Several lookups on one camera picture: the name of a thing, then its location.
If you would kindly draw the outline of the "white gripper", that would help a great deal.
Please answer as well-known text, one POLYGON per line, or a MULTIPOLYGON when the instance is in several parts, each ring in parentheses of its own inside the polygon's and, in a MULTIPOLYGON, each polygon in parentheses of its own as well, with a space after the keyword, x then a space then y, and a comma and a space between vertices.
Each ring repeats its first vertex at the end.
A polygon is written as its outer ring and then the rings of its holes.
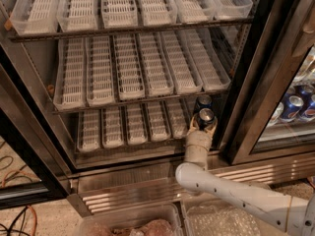
POLYGON ((208 129, 208 133, 199 131, 197 115, 194 114, 189 124, 188 135, 186 136, 186 150, 197 150, 198 148, 209 150, 212 145, 212 137, 214 136, 217 125, 218 118, 216 117, 212 127, 208 129))

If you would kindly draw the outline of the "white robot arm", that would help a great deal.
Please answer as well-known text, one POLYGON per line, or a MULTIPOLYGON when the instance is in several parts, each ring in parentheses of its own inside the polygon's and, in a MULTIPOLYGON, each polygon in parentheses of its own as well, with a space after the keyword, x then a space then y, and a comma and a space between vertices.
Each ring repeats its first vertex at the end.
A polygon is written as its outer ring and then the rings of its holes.
POLYGON ((315 196, 307 201, 220 178, 208 171, 208 151, 217 123, 215 118, 205 129, 201 129, 197 114, 193 115, 185 139, 184 161, 175 171, 177 183, 190 194, 214 195, 289 236, 315 236, 315 196))

